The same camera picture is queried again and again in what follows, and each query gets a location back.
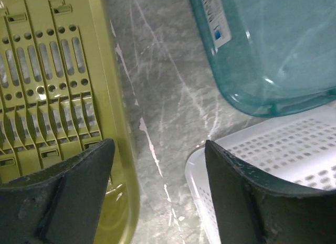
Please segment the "white perforated basket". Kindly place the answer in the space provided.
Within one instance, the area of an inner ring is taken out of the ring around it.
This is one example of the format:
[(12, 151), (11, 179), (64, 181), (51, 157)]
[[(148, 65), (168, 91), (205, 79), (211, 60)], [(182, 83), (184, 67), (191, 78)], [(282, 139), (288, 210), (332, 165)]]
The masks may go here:
[[(284, 180), (335, 189), (335, 108), (324, 105), (273, 118), (216, 140), (224, 149)], [(185, 176), (210, 243), (219, 232), (205, 163), (205, 149), (188, 158)]]

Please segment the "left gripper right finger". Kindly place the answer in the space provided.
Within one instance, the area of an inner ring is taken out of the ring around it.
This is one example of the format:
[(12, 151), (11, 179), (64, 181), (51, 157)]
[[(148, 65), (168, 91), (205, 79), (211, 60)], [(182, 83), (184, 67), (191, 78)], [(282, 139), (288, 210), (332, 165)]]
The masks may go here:
[(335, 191), (295, 184), (205, 143), (221, 243), (335, 243)]

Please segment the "blue translucent plastic container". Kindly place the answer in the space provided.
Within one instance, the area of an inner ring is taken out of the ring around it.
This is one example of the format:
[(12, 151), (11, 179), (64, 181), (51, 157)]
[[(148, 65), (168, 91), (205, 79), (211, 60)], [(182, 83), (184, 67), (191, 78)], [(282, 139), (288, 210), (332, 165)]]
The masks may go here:
[(335, 0), (190, 0), (223, 98), (260, 118), (335, 100)]

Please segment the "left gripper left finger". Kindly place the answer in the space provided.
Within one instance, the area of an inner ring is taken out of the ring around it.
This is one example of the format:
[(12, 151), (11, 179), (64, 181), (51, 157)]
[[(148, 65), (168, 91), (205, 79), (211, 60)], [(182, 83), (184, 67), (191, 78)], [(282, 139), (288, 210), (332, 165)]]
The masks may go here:
[(93, 243), (113, 164), (105, 139), (1, 185), (1, 243)]

